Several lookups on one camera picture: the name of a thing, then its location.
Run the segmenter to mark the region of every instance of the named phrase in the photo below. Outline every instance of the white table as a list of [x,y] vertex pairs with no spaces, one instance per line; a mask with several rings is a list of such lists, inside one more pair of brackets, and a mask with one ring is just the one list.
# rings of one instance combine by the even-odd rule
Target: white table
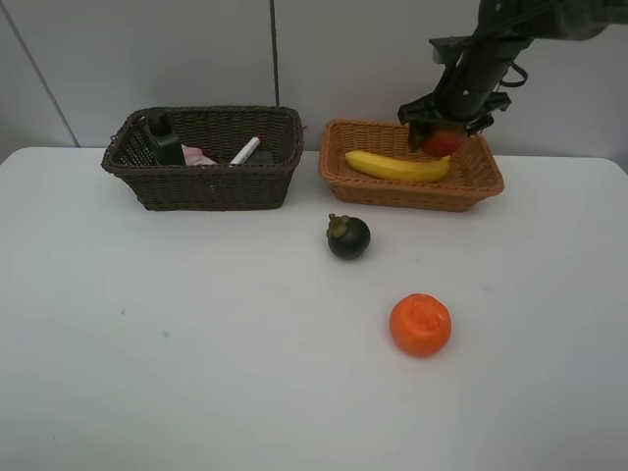
[[[616,165],[500,157],[506,191],[448,214],[340,203],[309,152],[282,209],[154,213],[101,152],[0,167],[2,471],[628,469]],[[453,323],[426,360],[388,332],[417,291]]]

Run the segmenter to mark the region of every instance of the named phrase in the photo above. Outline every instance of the banana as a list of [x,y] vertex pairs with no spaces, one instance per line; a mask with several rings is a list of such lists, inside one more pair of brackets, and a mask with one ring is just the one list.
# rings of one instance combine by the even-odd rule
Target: banana
[[344,157],[353,170],[383,180],[430,183],[445,178],[449,173],[449,156],[434,162],[409,162],[354,150],[344,154]]

